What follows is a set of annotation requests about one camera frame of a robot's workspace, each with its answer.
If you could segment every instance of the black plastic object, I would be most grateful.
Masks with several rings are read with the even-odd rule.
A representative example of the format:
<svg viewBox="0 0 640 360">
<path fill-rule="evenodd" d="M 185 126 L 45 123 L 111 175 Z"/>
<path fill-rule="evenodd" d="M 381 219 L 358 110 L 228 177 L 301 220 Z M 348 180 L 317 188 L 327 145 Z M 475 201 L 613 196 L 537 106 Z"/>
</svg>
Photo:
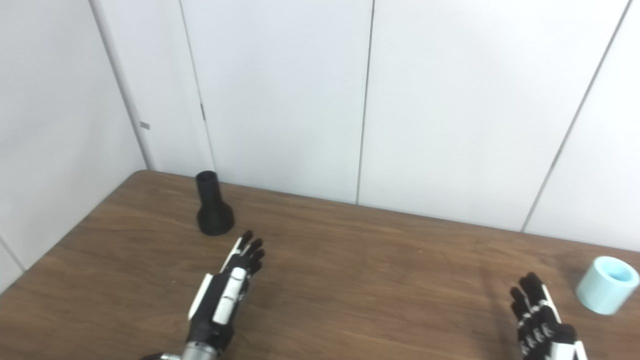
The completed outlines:
<svg viewBox="0 0 640 360">
<path fill-rule="evenodd" d="M 234 212 L 222 201 L 218 175 L 213 171 L 203 171 L 196 175 L 196 185 L 202 207 L 198 211 L 200 231 L 209 236 L 227 233 L 234 226 Z"/>
</svg>

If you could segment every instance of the black robotic finger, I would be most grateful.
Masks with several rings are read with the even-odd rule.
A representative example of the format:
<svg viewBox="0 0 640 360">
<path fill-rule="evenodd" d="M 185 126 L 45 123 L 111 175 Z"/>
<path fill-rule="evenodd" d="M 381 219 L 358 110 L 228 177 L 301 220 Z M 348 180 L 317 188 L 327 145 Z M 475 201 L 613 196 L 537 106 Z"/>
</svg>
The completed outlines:
<svg viewBox="0 0 640 360">
<path fill-rule="evenodd" d="M 513 310 L 518 321 L 521 322 L 524 320 L 525 314 L 529 312 L 529 308 L 527 307 L 524 295 L 522 295 L 520 289 L 516 287 L 511 288 L 511 296 L 513 297 L 511 310 Z"/>
<path fill-rule="evenodd" d="M 252 261 L 259 261 L 260 259 L 264 258 L 264 249 L 260 249 L 256 252 L 253 253 L 253 255 L 251 255 L 251 260 Z"/>
<path fill-rule="evenodd" d="M 525 294 L 527 294 L 527 298 L 529 298 L 529 303 L 532 308 L 540 305 L 542 300 L 547 300 L 545 291 L 542 288 L 542 281 L 536 274 L 530 272 L 527 276 L 521 278 L 520 286 L 524 290 Z"/>
<path fill-rule="evenodd" d="M 543 306 L 540 309 L 540 318 L 542 333 L 550 339 L 555 334 L 556 328 L 559 325 L 554 311 L 551 307 Z"/>
<path fill-rule="evenodd" d="M 241 237 L 240 237 L 240 242 L 238 243 L 237 248 L 242 250 L 244 249 L 244 247 L 246 246 L 246 244 L 249 243 L 249 241 L 251 241 L 251 238 L 253 238 L 253 231 L 251 230 L 247 230 Z"/>
<path fill-rule="evenodd" d="M 262 262 L 257 261 L 255 264 L 253 264 L 250 268 L 249 268 L 249 274 L 251 276 L 253 276 L 255 273 L 257 273 L 260 269 L 262 268 Z"/>
<path fill-rule="evenodd" d="M 262 239 L 256 239 L 249 245 L 249 247 L 246 247 L 242 251 L 241 256 L 251 256 L 254 252 L 258 251 L 258 249 L 260 249 L 261 247 L 262 247 Z"/>
</svg>

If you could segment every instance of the wall seam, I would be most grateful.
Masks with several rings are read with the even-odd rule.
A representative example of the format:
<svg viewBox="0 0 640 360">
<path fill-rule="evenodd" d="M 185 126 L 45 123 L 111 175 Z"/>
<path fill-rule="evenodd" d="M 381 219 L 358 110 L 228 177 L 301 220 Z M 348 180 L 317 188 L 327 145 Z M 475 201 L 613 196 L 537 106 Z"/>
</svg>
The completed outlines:
<svg viewBox="0 0 640 360">
<path fill-rule="evenodd" d="M 110 48 L 109 42 L 107 41 L 106 30 L 104 29 L 104 24 L 100 20 L 98 4 L 96 1 L 98 0 L 87 0 L 89 2 L 89 7 L 91 8 L 91 12 L 93 13 L 93 19 L 98 27 L 98 33 L 100 34 L 100 39 L 102 39 L 102 45 L 104 46 L 104 50 L 107 53 L 107 59 L 109 60 L 109 64 L 111 65 L 111 71 L 113 72 L 113 76 L 116 79 L 116 84 L 118 85 L 118 90 L 120 91 L 120 97 L 122 98 L 122 102 L 124 103 L 125 110 L 127 111 L 127 116 L 129 116 L 129 121 L 131 122 L 131 126 L 133 128 L 133 133 L 136 137 L 136 141 L 138 142 L 138 147 L 140 148 L 140 154 L 142 155 L 142 160 L 145 162 L 145 168 L 154 170 L 154 167 L 151 165 L 151 159 L 147 152 L 145 142 L 143 140 L 142 134 L 140 134 L 140 126 L 138 126 L 139 119 L 134 116 L 132 102 L 129 101 L 131 98 L 128 91 L 125 89 L 122 75 L 116 66 L 116 60 L 113 56 L 113 49 Z"/>
<path fill-rule="evenodd" d="M 356 184 L 356 205 L 360 204 L 360 182 L 362 181 L 362 157 L 364 154 L 364 127 L 367 118 L 367 97 L 369 95 L 369 69 L 371 68 L 371 44 L 373 42 L 373 17 L 376 12 L 376 0 L 371 1 L 371 24 L 369 28 L 369 52 L 367 53 L 367 76 L 364 85 L 364 104 L 362 106 L 362 130 L 360 133 L 360 158 L 358 160 L 358 179 Z"/>
<path fill-rule="evenodd" d="M 607 47 L 605 47 L 604 52 L 602 54 L 602 57 L 600 58 L 600 61 L 598 62 L 598 66 L 596 66 L 596 69 L 591 77 L 591 81 L 589 82 L 589 85 L 587 86 L 584 95 L 582 96 L 582 99 L 580 100 L 580 104 L 578 105 L 578 108 L 575 111 L 575 114 L 573 115 L 573 118 L 571 120 L 571 123 L 569 124 L 569 128 L 567 128 L 566 133 L 564 134 L 564 138 L 562 139 L 562 142 L 560 143 L 560 147 L 558 148 L 557 152 L 556 152 L 556 156 L 554 157 L 554 160 L 551 162 L 551 166 L 549 166 L 549 170 L 547 171 L 547 174 L 544 178 L 544 180 L 542 181 L 542 184 L 540 185 L 540 189 L 538 190 L 538 193 L 536 194 L 536 197 L 533 200 L 533 204 L 531 205 L 531 208 L 529 209 L 529 213 L 527 214 L 527 217 L 524 220 L 524 223 L 522 224 L 522 227 L 520 228 L 520 232 L 524 233 L 527 230 L 527 226 L 529 225 L 529 221 L 531 221 L 531 217 L 533 216 L 533 213 L 536 211 L 536 208 L 538 206 L 538 203 L 540 201 L 540 198 L 542 196 L 542 193 L 544 192 L 545 188 L 547 187 L 547 183 L 551 177 L 551 174 L 553 173 L 555 167 L 556 167 L 556 163 L 558 161 L 558 159 L 560 158 L 560 155 L 562 154 L 562 151 L 564 150 L 564 147 L 566 145 L 567 140 L 569 139 L 569 136 L 571 135 L 571 132 L 573 131 L 573 127 L 576 123 L 576 120 L 578 119 L 578 117 L 580 116 L 580 112 L 582 111 L 582 107 L 584 106 L 584 103 L 586 102 L 587 98 L 589 97 L 589 93 L 591 91 L 591 88 L 593 87 L 593 84 L 596 81 L 596 78 L 598 77 L 598 74 L 600 73 L 600 69 L 602 68 L 602 64 L 604 64 L 604 61 L 607 57 L 607 55 L 609 54 L 609 50 L 611 49 L 611 46 L 613 45 L 613 42 L 616 39 L 616 35 L 618 34 L 618 30 L 620 30 L 620 26 L 622 25 L 622 22 L 625 20 L 625 17 L 627 16 L 627 10 L 629 9 L 629 6 L 631 5 L 631 2 L 633 2 L 633 0 L 629 0 L 627 2 L 627 5 L 625 6 L 624 10 L 622 11 L 622 15 L 620 16 L 620 19 L 618 20 L 618 23 L 615 27 L 615 29 L 613 30 L 613 33 L 611 34 L 611 38 L 609 39 L 609 42 L 607 43 Z"/>
<path fill-rule="evenodd" d="M 2 236 L 2 234 L 0 234 L 0 247 L 3 247 L 5 249 L 7 254 L 9 254 L 9 256 L 13 259 L 13 262 L 15 262 L 16 265 L 18 265 L 18 267 L 23 273 L 27 271 L 27 268 L 24 266 L 24 264 L 22 264 L 22 262 L 18 258 L 18 255 L 16 255 L 13 252 L 9 244 L 4 240 L 4 237 Z"/>
</svg>

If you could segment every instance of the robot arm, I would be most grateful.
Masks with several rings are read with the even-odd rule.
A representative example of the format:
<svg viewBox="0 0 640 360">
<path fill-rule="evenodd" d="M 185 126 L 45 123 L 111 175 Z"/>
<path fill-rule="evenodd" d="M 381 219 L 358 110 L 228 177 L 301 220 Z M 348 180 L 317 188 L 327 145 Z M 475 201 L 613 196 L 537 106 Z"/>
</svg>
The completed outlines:
<svg viewBox="0 0 640 360">
<path fill-rule="evenodd" d="M 511 309 L 518 318 L 518 342 L 525 360 L 587 360 L 575 329 L 562 323 L 547 287 L 534 273 L 511 289 Z"/>
<path fill-rule="evenodd" d="M 236 241 L 220 273 L 206 274 L 189 310 L 182 356 L 153 354 L 141 360 L 217 360 L 234 336 L 233 321 L 252 276 L 262 268 L 262 240 L 247 231 Z"/>
</svg>

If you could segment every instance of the robot finger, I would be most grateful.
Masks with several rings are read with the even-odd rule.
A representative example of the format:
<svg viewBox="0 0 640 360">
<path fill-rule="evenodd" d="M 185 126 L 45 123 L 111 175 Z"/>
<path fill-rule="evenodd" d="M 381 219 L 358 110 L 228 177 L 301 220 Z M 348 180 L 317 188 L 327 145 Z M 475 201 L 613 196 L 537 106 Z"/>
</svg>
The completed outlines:
<svg viewBox="0 0 640 360">
<path fill-rule="evenodd" d="M 236 249 L 239 249 L 239 250 L 244 249 L 246 244 L 248 244 L 249 241 L 251 241 L 251 238 L 253 238 L 253 231 L 247 230 L 242 236 L 240 236 Z"/>
<path fill-rule="evenodd" d="M 262 268 L 262 262 L 257 261 L 256 263 L 254 263 L 250 268 L 249 268 L 249 274 L 251 276 L 253 276 L 255 273 L 257 273 L 260 269 Z"/>
<path fill-rule="evenodd" d="M 528 273 L 526 277 L 520 279 L 520 286 L 524 290 L 525 294 L 527 294 L 531 308 L 537 306 L 541 300 L 547 299 L 543 290 L 542 281 L 532 272 Z"/>
<path fill-rule="evenodd" d="M 241 256 L 251 256 L 254 252 L 258 251 L 262 247 L 262 239 L 256 239 L 248 247 L 244 248 Z"/>
<path fill-rule="evenodd" d="M 264 249 L 259 249 L 258 251 L 254 252 L 253 255 L 251 255 L 251 261 L 259 261 L 260 259 L 264 258 L 264 255 Z"/>
</svg>

